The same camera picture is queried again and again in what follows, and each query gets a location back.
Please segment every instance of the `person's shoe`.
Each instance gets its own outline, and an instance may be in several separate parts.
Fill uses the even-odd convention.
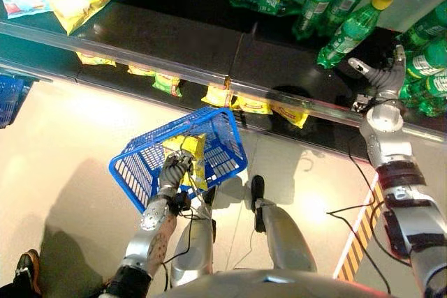
[[[39,254],[34,249],[30,249],[20,256],[19,262],[15,268],[14,281],[19,278],[28,278],[31,289],[41,295],[41,289],[37,284],[39,277]]]

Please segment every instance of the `yellow bottle cap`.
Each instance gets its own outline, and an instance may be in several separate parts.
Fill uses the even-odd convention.
[[[385,8],[389,7],[392,2],[393,0],[372,0],[371,4],[378,10],[384,10]]]

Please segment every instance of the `glossy floor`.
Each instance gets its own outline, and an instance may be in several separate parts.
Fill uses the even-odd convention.
[[[16,122],[0,131],[0,285],[12,280],[17,259],[29,248],[42,255],[47,297],[84,297],[111,277],[139,215],[110,176],[108,162],[132,137],[182,115],[68,82],[35,84]],[[297,142],[240,132],[249,167],[219,187],[214,270],[272,266],[265,235],[250,239],[254,215],[247,182],[261,174],[265,197],[293,217],[319,272],[332,276],[349,231],[325,212],[365,201],[367,186],[356,167],[346,157]],[[373,169],[360,165],[372,181]],[[354,222],[357,213],[344,215]],[[169,255],[185,225],[179,218]],[[163,286],[161,270],[149,293]]]

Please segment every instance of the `black shoe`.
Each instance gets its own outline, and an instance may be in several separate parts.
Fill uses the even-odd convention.
[[[30,249],[20,256],[15,268],[14,283],[28,285],[31,291],[41,295],[41,289],[37,284],[39,277],[39,254],[34,249]]]
[[[251,210],[255,212],[258,198],[264,198],[264,178],[258,174],[251,180]]]

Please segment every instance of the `green snack bag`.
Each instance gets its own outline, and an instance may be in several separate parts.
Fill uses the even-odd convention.
[[[182,93],[179,90],[180,79],[163,73],[155,73],[155,83],[152,85],[155,89],[162,90],[167,94],[176,97],[181,97]]]

